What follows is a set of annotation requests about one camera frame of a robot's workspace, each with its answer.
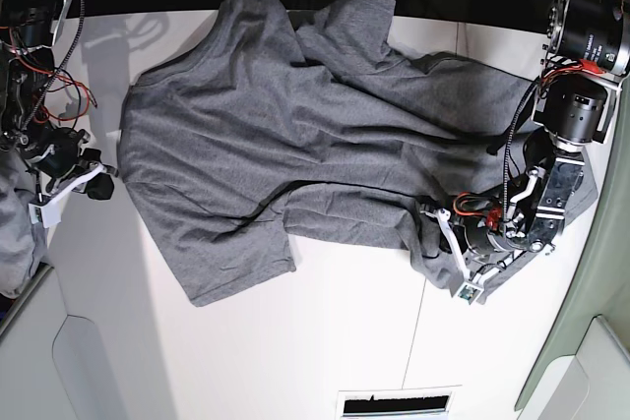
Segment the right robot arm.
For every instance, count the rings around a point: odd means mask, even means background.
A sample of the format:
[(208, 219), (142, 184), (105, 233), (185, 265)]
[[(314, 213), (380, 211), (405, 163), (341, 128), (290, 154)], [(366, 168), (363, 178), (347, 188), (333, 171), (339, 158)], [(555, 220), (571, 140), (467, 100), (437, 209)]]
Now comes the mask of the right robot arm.
[(46, 198), (67, 186), (106, 201), (117, 171), (78, 126), (97, 102), (67, 70), (83, 30), (76, 29), (61, 60), (53, 53), (74, 1), (86, 9), (85, 0), (1, 0), (1, 149), (47, 177)]

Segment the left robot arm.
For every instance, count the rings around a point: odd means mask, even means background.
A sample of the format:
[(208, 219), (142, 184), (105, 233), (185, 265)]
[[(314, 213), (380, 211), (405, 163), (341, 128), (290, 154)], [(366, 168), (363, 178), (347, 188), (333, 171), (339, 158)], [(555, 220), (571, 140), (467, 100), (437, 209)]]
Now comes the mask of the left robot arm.
[(487, 146), (501, 183), (425, 207), (450, 258), (441, 288), (472, 302), (493, 277), (552, 252), (629, 77), (629, 0), (555, 0), (545, 54), (506, 130)]

